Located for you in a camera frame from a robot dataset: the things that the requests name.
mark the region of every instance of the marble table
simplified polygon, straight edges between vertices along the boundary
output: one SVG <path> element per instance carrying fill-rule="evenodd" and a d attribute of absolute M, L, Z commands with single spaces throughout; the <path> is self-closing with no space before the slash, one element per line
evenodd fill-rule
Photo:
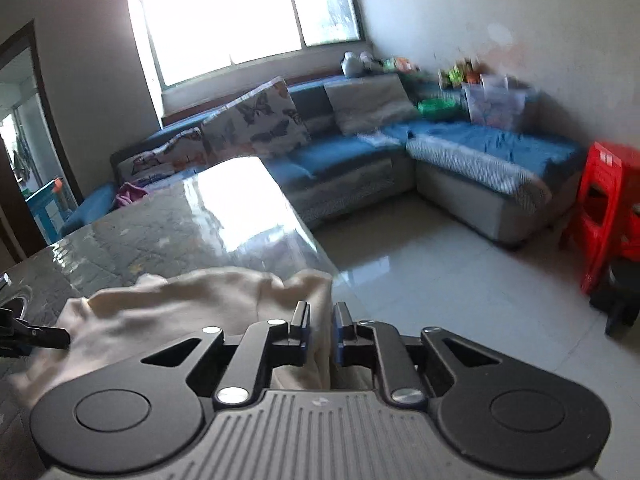
<path fill-rule="evenodd" d="M 257 157 L 228 160 L 70 234 L 12 267 L 12 284 L 2 299 L 26 298 L 24 318 L 50 325 L 68 298 L 132 285 L 145 273 L 170 278 L 223 266 L 282 279 L 302 269 L 324 270 L 339 291 L 334 301 L 346 301 L 354 319 L 367 317 Z M 24 365 L 0 358 L 0 478 L 32 474 L 26 465 L 27 456 L 35 459 L 24 434 L 27 420 L 4 380 Z"/>

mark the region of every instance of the red stool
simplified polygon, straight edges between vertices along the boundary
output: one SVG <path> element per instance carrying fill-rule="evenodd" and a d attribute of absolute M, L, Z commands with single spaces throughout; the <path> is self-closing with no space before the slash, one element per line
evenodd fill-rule
<path fill-rule="evenodd" d="M 593 195 L 593 189 L 599 192 Z M 616 256 L 640 261 L 640 152 L 629 146 L 595 142 L 580 181 L 574 215 L 560 238 L 572 238 L 586 258 L 581 288 L 597 285 Z"/>

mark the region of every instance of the white floor tile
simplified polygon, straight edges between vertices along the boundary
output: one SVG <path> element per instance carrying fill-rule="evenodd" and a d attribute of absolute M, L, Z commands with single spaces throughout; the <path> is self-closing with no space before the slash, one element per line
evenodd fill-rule
<path fill-rule="evenodd" d="M 592 388 L 613 419 L 598 471 L 640 478 L 640 322 L 621 340 L 604 335 L 606 317 L 580 291 L 579 254 L 558 250 L 559 228 L 509 252 L 409 194 L 315 235 L 342 271 L 334 296 L 352 298 L 355 319 L 408 335 L 442 326 Z"/>

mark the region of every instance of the brown door frame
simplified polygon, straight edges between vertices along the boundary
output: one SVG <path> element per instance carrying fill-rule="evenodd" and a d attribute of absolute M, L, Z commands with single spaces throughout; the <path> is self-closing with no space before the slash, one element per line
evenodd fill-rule
<path fill-rule="evenodd" d="M 33 21 L 27 23 L 27 25 L 18 30 L 3 44 L 0 44 L 0 70 L 2 70 L 7 63 L 26 48 L 31 49 L 33 74 L 36 79 L 36 87 L 38 89 L 38 95 L 40 96 L 42 111 L 44 113 L 45 120 L 47 121 L 47 127 L 49 129 L 53 146 L 56 150 L 56 154 L 58 155 L 58 159 L 60 160 L 62 171 L 65 173 L 66 182 L 69 184 L 76 201 L 80 204 L 82 203 L 82 193 L 78 187 L 78 182 L 76 181 L 73 171 L 71 171 L 71 166 L 66 158 L 65 150 L 62 147 L 56 123 L 54 122 L 53 114 L 51 113 L 49 99 L 47 98 L 47 93 L 44 88 Z M 2 185 L 0 185 L 0 206 L 2 207 L 2 211 L 4 212 L 11 229 L 14 231 L 15 238 L 20 244 L 22 250 L 27 256 L 31 256 L 46 247 L 47 243 L 42 237 L 40 229 L 33 219 L 33 216 L 31 216 L 29 207 L 24 201 L 5 150 L 0 150 L 0 179 L 2 181 Z M 6 244 L 7 237 L 6 234 L 2 236 L 2 231 L 3 230 L 0 229 L 0 239 L 2 239 Z M 15 256 L 17 256 L 15 248 L 10 244 L 7 245 L 7 248 L 15 258 Z"/>

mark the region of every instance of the window pane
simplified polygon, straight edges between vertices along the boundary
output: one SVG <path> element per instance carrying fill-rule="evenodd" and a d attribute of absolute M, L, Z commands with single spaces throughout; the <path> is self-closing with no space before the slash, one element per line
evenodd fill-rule
<path fill-rule="evenodd" d="M 142 0 L 167 85 L 230 65 L 217 0 Z"/>
<path fill-rule="evenodd" d="M 291 0 L 222 0 L 226 36 L 234 63 L 299 50 Z"/>
<path fill-rule="evenodd" d="M 359 40 L 352 0 L 295 0 L 307 45 Z"/>

